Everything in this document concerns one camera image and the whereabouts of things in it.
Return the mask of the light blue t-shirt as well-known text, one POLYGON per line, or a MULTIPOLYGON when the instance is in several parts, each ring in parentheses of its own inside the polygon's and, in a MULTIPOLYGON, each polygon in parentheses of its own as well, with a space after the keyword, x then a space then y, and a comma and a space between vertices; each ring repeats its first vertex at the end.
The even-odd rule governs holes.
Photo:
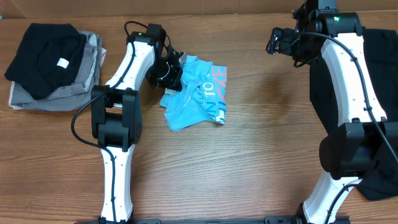
POLYGON ((166 89, 160 100, 169 129, 180 131, 202 121, 224 124, 228 68, 188 55, 182 70, 182 91, 166 89))

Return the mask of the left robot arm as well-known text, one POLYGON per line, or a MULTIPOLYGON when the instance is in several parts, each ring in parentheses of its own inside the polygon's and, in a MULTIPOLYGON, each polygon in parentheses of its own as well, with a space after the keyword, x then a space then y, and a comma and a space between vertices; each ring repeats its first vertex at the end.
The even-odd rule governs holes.
POLYGON ((105 85, 91 91, 91 128, 104 162, 104 204, 98 223, 130 223, 132 154, 142 134, 139 88, 181 91, 184 52, 176 51, 164 28, 148 24, 145 32, 127 33, 126 54, 105 85))

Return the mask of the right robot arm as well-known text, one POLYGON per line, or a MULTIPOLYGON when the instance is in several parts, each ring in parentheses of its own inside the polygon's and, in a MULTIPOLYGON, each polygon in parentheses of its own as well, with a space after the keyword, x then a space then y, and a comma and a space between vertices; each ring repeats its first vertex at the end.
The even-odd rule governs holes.
POLYGON ((295 67, 318 68, 331 78, 336 129, 319 146, 322 174, 295 215, 267 216, 266 223, 348 223, 337 211, 351 190, 387 161, 396 161, 397 123, 387 118, 374 92, 364 54, 363 27, 354 12, 334 1, 305 1, 294 10, 294 29, 275 27, 266 50, 291 56, 295 67))

